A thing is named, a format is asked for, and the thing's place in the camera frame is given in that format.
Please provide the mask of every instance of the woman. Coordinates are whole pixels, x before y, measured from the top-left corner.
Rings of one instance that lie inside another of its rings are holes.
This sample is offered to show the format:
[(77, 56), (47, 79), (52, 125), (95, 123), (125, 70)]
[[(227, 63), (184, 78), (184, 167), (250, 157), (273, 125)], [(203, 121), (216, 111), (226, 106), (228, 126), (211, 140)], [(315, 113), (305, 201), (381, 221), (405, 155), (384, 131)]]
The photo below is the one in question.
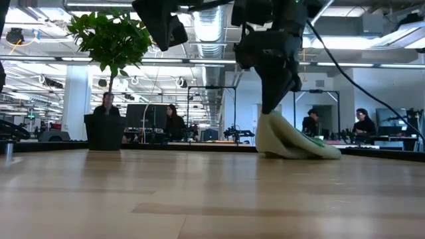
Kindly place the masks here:
[(167, 106), (167, 123), (164, 132), (171, 140), (182, 140), (185, 122), (177, 115), (177, 109), (173, 104)]
[(96, 107), (96, 109), (94, 109), (93, 114), (105, 115), (106, 107), (111, 106), (111, 108), (109, 109), (109, 115), (110, 116), (120, 116), (120, 110), (117, 107), (113, 106), (112, 102), (114, 102), (114, 95), (111, 94), (111, 98), (109, 99), (108, 93), (105, 92), (104, 97), (102, 98), (102, 105)]
[(367, 110), (362, 108), (357, 109), (356, 117), (359, 121), (354, 124), (353, 132), (368, 135), (375, 135), (377, 133), (375, 123), (373, 123), (373, 121), (370, 119)]

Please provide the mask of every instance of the person sitting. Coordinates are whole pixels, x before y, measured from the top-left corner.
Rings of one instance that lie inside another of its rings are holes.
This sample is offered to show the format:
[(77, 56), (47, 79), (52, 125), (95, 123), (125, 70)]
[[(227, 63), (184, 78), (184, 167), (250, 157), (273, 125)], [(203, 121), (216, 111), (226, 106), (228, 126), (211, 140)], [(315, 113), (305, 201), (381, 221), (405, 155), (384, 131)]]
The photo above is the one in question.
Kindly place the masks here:
[(110, 106), (109, 115), (110, 116), (120, 116), (120, 110), (112, 105), (112, 102), (114, 102), (114, 95), (111, 94), (111, 98), (109, 98), (109, 95), (107, 92), (104, 93), (104, 97), (102, 99), (102, 105), (96, 107), (94, 109), (93, 114), (95, 115), (105, 115), (106, 114), (106, 107)]
[(314, 137), (320, 134), (319, 130), (319, 116), (315, 109), (308, 111), (308, 117), (303, 119), (303, 133), (310, 137)]
[(375, 135), (377, 133), (375, 123), (370, 119), (367, 110), (357, 109), (356, 117), (359, 121), (353, 126), (354, 133), (363, 135)]
[(180, 141), (184, 138), (185, 121), (177, 115), (177, 109), (173, 104), (167, 106), (167, 122), (164, 133), (173, 141)]

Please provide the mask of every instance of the wooden table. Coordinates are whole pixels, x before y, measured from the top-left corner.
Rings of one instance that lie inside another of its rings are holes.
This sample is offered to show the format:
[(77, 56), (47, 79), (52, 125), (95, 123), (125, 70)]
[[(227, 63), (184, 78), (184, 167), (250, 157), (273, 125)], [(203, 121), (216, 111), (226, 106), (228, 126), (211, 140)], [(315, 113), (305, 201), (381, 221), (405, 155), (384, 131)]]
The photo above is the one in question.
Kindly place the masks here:
[(425, 164), (51, 151), (0, 167), (2, 239), (423, 238)]

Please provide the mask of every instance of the computer monitor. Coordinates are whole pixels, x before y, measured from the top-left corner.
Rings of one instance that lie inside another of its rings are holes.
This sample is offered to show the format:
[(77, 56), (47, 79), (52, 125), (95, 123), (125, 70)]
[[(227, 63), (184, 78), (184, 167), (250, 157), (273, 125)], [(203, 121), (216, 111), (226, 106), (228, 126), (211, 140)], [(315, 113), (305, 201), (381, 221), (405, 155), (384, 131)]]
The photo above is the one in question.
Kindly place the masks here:
[[(129, 104), (127, 106), (127, 127), (143, 127), (143, 113), (146, 104)], [(167, 106), (150, 104), (145, 115), (145, 128), (165, 129), (167, 123)]]
[[(394, 109), (403, 118), (407, 117), (406, 109)], [(389, 109), (377, 109), (378, 135), (396, 135), (406, 131), (407, 125)]]

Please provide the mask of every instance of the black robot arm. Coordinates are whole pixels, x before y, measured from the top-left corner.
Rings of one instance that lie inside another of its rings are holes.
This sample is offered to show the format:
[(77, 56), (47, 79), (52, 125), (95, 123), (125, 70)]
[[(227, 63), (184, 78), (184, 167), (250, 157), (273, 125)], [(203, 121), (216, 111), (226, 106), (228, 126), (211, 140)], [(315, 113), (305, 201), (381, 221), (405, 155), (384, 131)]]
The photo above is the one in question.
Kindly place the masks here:
[[(203, 11), (231, 0), (136, 0), (133, 8), (162, 51), (187, 42), (183, 24), (172, 12)], [(182, 5), (192, 7), (180, 8)], [(236, 62), (242, 69), (254, 67), (262, 81), (262, 113), (269, 114), (289, 91), (301, 90), (298, 52), (308, 18), (323, 7), (321, 0), (234, 0), (232, 25), (242, 27), (234, 45)], [(267, 31), (255, 31), (249, 24), (272, 23)]]

